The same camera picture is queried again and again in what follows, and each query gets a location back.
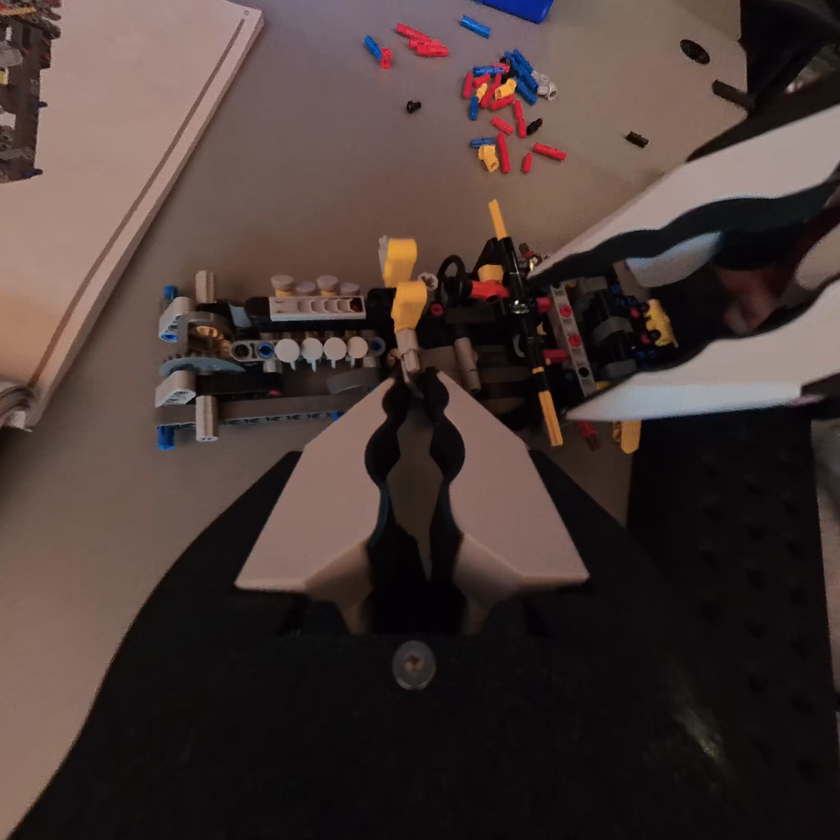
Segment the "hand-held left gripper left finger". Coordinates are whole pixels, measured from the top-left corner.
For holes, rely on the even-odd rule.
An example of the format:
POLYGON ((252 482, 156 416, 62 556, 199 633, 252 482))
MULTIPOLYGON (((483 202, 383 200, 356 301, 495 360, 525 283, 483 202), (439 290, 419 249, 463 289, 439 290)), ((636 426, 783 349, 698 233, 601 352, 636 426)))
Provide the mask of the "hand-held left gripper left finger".
POLYGON ((388 486, 411 396, 388 379, 306 445, 238 574, 240 591, 360 609, 379 633, 427 629, 427 576, 388 486))

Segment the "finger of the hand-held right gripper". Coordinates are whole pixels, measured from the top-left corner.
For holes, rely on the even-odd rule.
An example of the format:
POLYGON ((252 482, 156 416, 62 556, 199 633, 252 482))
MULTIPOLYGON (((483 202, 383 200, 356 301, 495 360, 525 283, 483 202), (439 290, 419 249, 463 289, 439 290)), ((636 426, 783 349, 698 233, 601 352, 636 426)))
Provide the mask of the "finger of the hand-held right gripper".
POLYGON ((838 396, 839 281, 776 329, 720 339, 675 366, 640 371, 567 411, 594 423, 728 413, 838 396))
POLYGON ((682 164, 544 260, 528 281, 543 289, 622 262, 647 289, 683 280, 728 235, 788 228, 818 213, 838 160, 836 104, 682 164))

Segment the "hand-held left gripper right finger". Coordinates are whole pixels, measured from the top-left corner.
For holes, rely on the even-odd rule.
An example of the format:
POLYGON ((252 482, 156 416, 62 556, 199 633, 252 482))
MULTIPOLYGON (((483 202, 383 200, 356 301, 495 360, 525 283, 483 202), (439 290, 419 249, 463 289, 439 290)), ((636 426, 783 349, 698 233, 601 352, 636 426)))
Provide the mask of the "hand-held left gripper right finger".
POLYGON ((428 629, 460 635, 470 606, 489 613, 516 595, 587 582, 520 437, 444 372, 423 373, 423 398, 442 476, 429 528, 428 629))

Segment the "partly built lego car chassis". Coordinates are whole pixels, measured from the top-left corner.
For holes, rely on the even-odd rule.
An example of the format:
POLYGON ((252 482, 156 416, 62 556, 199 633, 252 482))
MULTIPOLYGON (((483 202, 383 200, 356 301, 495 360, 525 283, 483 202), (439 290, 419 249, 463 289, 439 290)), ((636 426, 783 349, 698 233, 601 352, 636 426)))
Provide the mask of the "partly built lego car chassis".
MULTIPOLYGON (((472 268, 457 255, 415 273, 413 240, 383 237, 383 285, 363 293, 335 276, 271 278, 268 296, 224 299, 200 271, 194 291, 164 288, 158 338, 170 345, 154 391, 157 448, 177 435, 218 439, 221 426, 335 421, 386 378, 417 386, 449 375, 512 432, 544 425, 508 309, 501 249, 487 240, 472 268)), ((630 375, 676 359, 678 342, 655 299, 632 297, 614 269, 539 289, 541 255, 520 245, 518 265, 542 343, 560 423, 630 375)))

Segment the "person's right hand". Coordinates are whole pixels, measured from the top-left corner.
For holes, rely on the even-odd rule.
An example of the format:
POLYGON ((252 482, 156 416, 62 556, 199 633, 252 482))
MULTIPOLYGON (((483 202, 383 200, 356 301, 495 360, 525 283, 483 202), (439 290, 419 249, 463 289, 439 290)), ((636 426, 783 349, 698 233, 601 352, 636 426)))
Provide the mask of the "person's right hand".
POLYGON ((758 328, 774 311, 795 270, 772 264, 756 269, 716 268, 717 278, 729 294, 730 305, 724 322, 728 329, 744 335, 758 328))

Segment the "pile of red blue pins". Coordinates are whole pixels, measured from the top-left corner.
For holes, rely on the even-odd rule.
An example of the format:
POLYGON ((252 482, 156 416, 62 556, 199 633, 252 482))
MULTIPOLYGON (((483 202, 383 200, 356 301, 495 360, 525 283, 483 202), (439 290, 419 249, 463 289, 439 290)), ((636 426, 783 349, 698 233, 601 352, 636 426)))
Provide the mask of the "pile of red blue pins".
MULTIPOLYGON (((468 15, 462 15, 458 26, 473 35, 489 39, 490 26, 468 15)), ((449 57, 449 48, 439 39, 397 22, 394 34, 403 40, 407 49, 416 57, 427 60, 449 57)), ((393 66, 394 53, 373 37, 365 35, 362 43, 374 62, 383 70, 393 66)), ((489 174, 513 172, 511 143, 528 141, 531 146, 523 151, 519 171, 529 174, 535 156, 556 161, 567 160, 567 153, 545 142, 535 140, 543 126, 542 118, 527 119, 525 108, 534 108, 541 102, 551 102, 558 89, 550 77, 539 73, 519 49, 508 49, 498 58, 484 65, 472 66, 465 73, 460 97, 466 102, 467 118, 477 123, 486 118, 489 133, 469 140, 469 148, 476 153, 480 166, 489 174)))

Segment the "blue plastic bin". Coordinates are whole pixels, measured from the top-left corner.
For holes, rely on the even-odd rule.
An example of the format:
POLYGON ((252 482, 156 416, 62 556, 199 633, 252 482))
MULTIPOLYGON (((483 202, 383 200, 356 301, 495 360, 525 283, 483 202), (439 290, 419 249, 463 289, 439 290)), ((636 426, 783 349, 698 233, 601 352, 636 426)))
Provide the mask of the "blue plastic bin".
POLYGON ((519 18, 531 24, 540 25, 548 16, 553 0, 486 0, 477 4, 495 9, 501 13, 519 18))

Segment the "open instruction booklet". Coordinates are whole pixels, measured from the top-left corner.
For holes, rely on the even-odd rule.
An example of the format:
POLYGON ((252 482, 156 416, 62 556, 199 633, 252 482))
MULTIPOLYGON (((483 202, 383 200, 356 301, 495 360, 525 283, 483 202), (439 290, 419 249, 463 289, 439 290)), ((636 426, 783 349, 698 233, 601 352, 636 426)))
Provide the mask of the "open instruction booklet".
POLYGON ((263 25, 240 2, 2 2, 2 428, 38 423, 263 25))

